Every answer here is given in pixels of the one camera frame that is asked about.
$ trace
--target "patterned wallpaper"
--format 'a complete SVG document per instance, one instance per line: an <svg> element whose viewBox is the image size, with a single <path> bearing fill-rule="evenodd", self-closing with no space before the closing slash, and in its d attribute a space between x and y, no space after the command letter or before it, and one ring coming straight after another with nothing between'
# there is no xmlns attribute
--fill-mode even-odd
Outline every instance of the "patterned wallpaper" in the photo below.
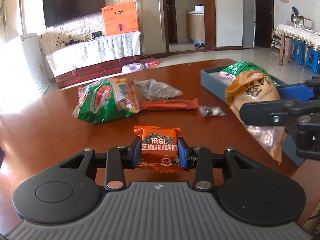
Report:
<svg viewBox="0 0 320 240"><path fill-rule="evenodd" d="M119 4L126 1L135 0L106 0L106 5ZM22 23L25 33L37 33L39 42L41 41L41 30L43 30L41 48L43 54L48 54L56 49L60 25L45 28L42 0L21 0L22 7ZM67 33L73 30L89 27L90 32L105 32L104 23L101 13L92 14L89 17L81 17L71 20L63 24L59 40L67 41ZM84 38L84 35L77 36L76 39ZM53 78L53 74L49 64L43 55L44 66L48 74L48 78Z"/></svg>

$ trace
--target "black flat screen tv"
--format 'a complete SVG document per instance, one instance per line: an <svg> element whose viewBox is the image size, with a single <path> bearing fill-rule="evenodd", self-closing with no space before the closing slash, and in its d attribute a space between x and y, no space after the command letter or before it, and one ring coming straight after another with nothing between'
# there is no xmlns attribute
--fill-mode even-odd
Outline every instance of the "black flat screen tv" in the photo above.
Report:
<svg viewBox="0 0 320 240"><path fill-rule="evenodd" d="M104 0L42 0L45 27L101 12Z"/></svg>

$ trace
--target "blue plastic stool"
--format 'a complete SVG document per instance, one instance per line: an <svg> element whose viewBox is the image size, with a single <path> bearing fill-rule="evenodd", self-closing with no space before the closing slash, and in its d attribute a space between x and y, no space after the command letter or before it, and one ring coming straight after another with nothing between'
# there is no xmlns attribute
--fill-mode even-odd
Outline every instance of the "blue plastic stool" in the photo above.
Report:
<svg viewBox="0 0 320 240"><path fill-rule="evenodd" d="M298 62L298 65L304 64L304 52L305 52L305 43L302 41L297 41L296 39L292 42L293 50L291 58L295 59Z"/></svg>
<svg viewBox="0 0 320 240"><path fill-rule="evenodd" d="M316 74L319 70L319 58L320 52L317 52L313 49L308 49L306 64L304 67L311 67L313 74Z"/></svg>

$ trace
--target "doorway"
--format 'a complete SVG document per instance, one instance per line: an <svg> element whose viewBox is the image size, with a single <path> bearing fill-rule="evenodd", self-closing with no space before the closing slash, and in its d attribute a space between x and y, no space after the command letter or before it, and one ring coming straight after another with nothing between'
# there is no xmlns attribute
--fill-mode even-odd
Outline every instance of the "doorway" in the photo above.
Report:
<svg viewBox="0 0 320 240"><path fill-rule="evenodd" d="M271 48L273 26L274 0L256 0L256 46Z"/></svg>
<svg viewBox="0 0 320 240"><path fill-rule="evenodd" d="M163 1L169 55L215 50L215 0Z"/></svg>

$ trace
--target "orange box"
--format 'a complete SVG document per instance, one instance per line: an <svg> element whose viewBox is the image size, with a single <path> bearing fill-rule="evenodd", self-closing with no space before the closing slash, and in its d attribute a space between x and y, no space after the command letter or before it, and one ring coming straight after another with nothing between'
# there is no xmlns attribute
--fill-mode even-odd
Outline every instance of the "orange box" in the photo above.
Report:
<svg viewBox="0 0 320 240"><path fill-rule="evenodd" d="M109 5L101 10L107 36L139 30L135 2Z"/></svg>

